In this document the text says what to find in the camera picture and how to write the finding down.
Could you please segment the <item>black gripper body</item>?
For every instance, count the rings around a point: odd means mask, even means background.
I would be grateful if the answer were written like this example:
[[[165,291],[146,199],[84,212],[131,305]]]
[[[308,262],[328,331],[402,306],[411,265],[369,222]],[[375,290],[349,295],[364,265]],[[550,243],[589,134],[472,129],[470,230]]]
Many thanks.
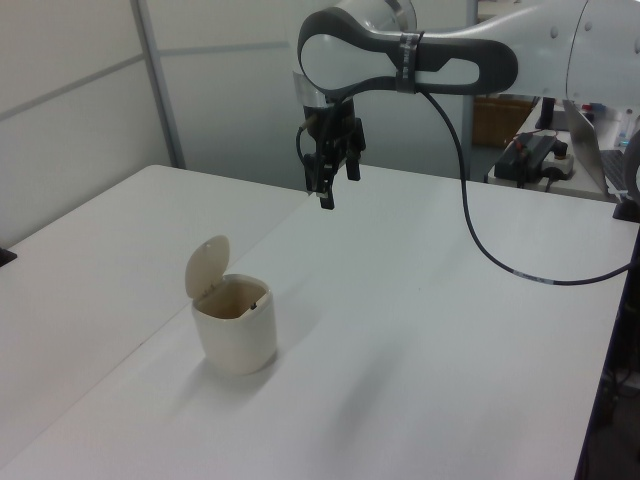
[[[334,115],[331,115],[333,105],[326,108],[304,106],[303,111],[305,119],[316,116],[316,120],[308,127],[316,148],[321,145],[321,141],[327,143],[338,140],[355,129],[356,116],[352,97],[344,100]]]

